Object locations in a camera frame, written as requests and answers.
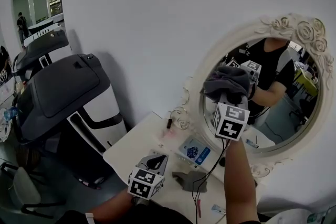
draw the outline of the chair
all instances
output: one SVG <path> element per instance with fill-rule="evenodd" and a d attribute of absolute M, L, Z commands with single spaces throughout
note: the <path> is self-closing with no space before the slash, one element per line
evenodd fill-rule
<path fill-rule="evenodd" d="M 301 107 L 302 112 L 298 109 L 296 111 L 289 112 L 289 116 L 294 114 L 300 120 L 300 123 L 295 127 L 296 132 L 299 130 L 300 126 L 305 125 L 305 123 L 307 122 L 311 114 L 313 113 L 315 105 L 316 105 L 316 101 L 317 101 L 317 96 L 313 97 L 310 101 L 307 101 L 306 99 L 300 99 L 299 102 L 300 102 L 300 107 Z"/>
<path fill-rule="evenodd" d="M 16 170 L 15 175 L 12 175 L 6 168 Z M 31 172 L 31 174 L 40 175 L 40 173 L 36 172 Z M 35 210 L 37 208 L 61 206 L 65 203 L 66 201 L 63 200 L 51 204 L 42 204 L 40 193 L 23 167 L 18 168 L 7 163 L 1 165 L 0 207 L 2 209 L 15 214 L 27 214 L 52 219 L 53 216 L 41 214 Z"/>

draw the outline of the black wire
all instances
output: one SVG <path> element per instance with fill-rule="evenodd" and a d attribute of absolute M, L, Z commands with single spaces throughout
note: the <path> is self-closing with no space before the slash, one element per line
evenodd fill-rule
<path fill-rule="evenodd" d="M 216 166 L 217 166 L 217 164 L 219 163 L 219 161 L 222 159 L 222 156 L 223 156 L 223 154 L 224 154 L 224 152 L 225 152 L 227 146 L 229 145 L 229 141 L 226 140 L 226 145 L 224 146 L 224 141 L 223 141 L 223 139 L 222 139 L 222 144 L 223 144 L 222 153 L 220 154 L 218 160 L 216 161 L 216 163 L 215 163 L 215 165 L 212 167 L 212 169 L 211 169 L 205 176 L 203 176 L 201 179 L 198 179 L 198 180 L 196 180 L 196 181 L 193 182 L 192 197 L 193 197 L 193 200 L 194 200 L 194 202 L 195 202 L 195 208 L 196 208 L 196 224 L 198 224 L 198 219 L 197 219 L 197 214 L 198 214 L 197 200 L 198 200 L 198 198 L 200 197 L 200 194 L 201 194 L 201 193 L 199 192 L 199 190 L 200 190 L 199 188 L 203 185 L 204 182 L 207 181 L 207 179 L 210 177 L 211 173 L 212 173 L 213 170 L 216 168 Z M 203 182 L 198 186 L 198 188 L 197 188 L 197 192 L 196 192 L 196 197 L 194 197 L 194 184 L 195 184 L 196 182 L 198 182 L 198 181 L 201 181 L 202 179 L 204 179 L 204 180 L 203 180 Z"/>
<path fill-rule="evenodd" d="M 280 137 L 281 138 L 281 140 L 282 141 L 284 141 L 283 140 L 283 138 L 282 138 L 282 136 L 280 135 L 280 134 L 276 134 L 272 129 L 271 129 L 271 127 L 270 126 L 268 126 L 268 123 L 265 121 L 265 125 L 270 129 L 270 131 L 274 134 L 274 135 L 276 135 L 276 136 L 278 136 L 278 137 Z"/>

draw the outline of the white mirror frame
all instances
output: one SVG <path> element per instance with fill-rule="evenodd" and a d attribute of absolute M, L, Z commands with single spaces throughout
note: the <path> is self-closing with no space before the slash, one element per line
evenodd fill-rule
<path fill-rule="evenodd" d="M 319 134 L 320 128 L 327 118 L 333 98 L 333 57 L 327 48 L 326 31 L 321 20 L 307 18 L 290 13 L 277 18 L 262 17 L 251 23 L 241 25 L 228 32 L 215 44 L 197 68 L 194 77 L 184 87 L 185 99 L 181 106 L 171 114 L 177 127 L 193 131 L 198 139 L 203 140 L 212 149 L 220 153 L 221 149 L 214 143 L 216 139 L 207 126 L 203 114 L 203 96 L 200 94 L 203 82 L 217 63 L 231 50 L 250 40 L 277 37 L 287 38 L 302 46 L 314 59 L 321 88 L 313 116 L 305 125 L 303 132 L 265 151 L 248 153 L 250 164 L 267 165 L 270 170 L 284 159 L 291 158 L 309 145 Z"/>

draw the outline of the blue card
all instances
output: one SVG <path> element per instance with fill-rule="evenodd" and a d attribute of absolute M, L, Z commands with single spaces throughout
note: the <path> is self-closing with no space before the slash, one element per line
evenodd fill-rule
<path fill-rule="evenodd" d="M 210 153 L 210 148 L 204 146 L 192 135 L 179 147 L 180 152 L 193 162 L 201 165 L 206 156 Z"/>

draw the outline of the gray cloth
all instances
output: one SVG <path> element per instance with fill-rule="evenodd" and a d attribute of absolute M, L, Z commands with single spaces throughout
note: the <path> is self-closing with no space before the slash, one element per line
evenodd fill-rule
<path fill-rule="evenodd" d="M 218 103 L 223 92 L 240 93 L 247 96 L 250 86 L 248 74 L 236 67 L 220 66 L 203 83 L 203 94 Z"/>
<path fill-rule="evenodd" d="M 194 192 L 197 191 L 200 184 L 204 181 L 205 178 L 203 177 L 205 175 L 206 173 L 197 172 L 197 171 L 190 171 L 188 174 L 181 173 L 181 172 L 173 172 L 173 178 L 175 178 L 175 180 L 182 186 L 182 189 L 185 191 L 190 191 L 190 192 L 193 191 L 193 185 L 194 185 Z M 207 184 L 207 181 L 201 185 L 200 189 L 198 190 L 200 193 L 207 192 L 206 184 Z"/>

